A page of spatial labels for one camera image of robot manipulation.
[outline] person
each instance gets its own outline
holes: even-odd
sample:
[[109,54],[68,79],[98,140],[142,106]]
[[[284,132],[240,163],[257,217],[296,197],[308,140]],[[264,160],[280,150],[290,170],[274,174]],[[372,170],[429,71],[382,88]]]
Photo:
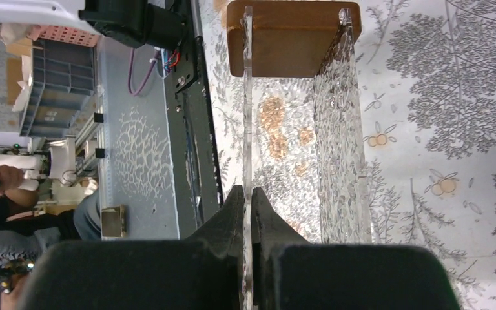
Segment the person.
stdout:
[[[0,166],[0,267],[11,259],[36,260],[49,247],[64,240],[100,240],[99,194],[87,196],[75,210],[7,221],[31,210],[39,199],[36,191],[18,189],[24,177],[15,167]],[[0,293],[0,309],[14,310],[26,278],[13,279],[14,290]]]

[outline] cardboard box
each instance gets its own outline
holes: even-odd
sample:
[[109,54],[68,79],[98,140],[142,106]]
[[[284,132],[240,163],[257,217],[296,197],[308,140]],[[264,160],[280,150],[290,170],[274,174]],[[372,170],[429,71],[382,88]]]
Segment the cardboard box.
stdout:
[[31,56],[32,48],[33,41],[31,41],[31,39],[25,38],[8,45],[6,47],[6,52],[18,57],[21,57],[22,55]]
[[18,81],[22,81],[22,59],[8,58],[6,60],[6,104],[13,106],[16,98],[20,95],[22,88],[18,85]]

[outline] floral tablecloth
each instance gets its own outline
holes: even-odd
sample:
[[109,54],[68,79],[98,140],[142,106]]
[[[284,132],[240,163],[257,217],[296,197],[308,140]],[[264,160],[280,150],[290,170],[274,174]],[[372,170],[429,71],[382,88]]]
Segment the floral tablecloth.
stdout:
[[[227,0],[201,0],[200,6],[229,189],[242,181],[242,79],[229,73]],[[364,144],[360,177],[367,196],[353,206],[370,210],[375,243],[412,243],[435,253],[465,309],[496,309],[496,0],[368,0],[360,6],[363,31],[355,52],[362,141],[344,136],[336,146]],[[255,83],[255,183],[311,241],[364,242],[345,231],[327,240],[331,233],[321,227],[314,81]],[[349,122],[340,119],[337,126]],[[339,221],[349,216],[350,203],[338,206]]]

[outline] textured transparent panel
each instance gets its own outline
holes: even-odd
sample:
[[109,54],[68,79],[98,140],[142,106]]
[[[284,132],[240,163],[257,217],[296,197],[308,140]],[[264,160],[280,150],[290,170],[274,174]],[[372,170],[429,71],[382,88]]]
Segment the textured transparent panel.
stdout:
[[242,294],[243,309],[252,309],[252,7],[246,6],[244,19],[244,150],[243,150],[243,257]]
[[324,243],[371,242],[354,42],[351,14],[343,9],[314,88]]

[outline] person's hand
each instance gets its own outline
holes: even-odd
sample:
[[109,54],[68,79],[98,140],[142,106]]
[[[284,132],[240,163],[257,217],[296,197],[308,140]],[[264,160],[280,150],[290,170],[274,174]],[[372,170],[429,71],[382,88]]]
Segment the person's hand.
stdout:
[[12,287],[14,288],[10,294],[1,293],[1,310],[16,310],[16,304],[23,292],[27,275],[12,276]]
[[11,166],[0,166],[0,196],[9,189],[17,189],[24,182],[24,172]]

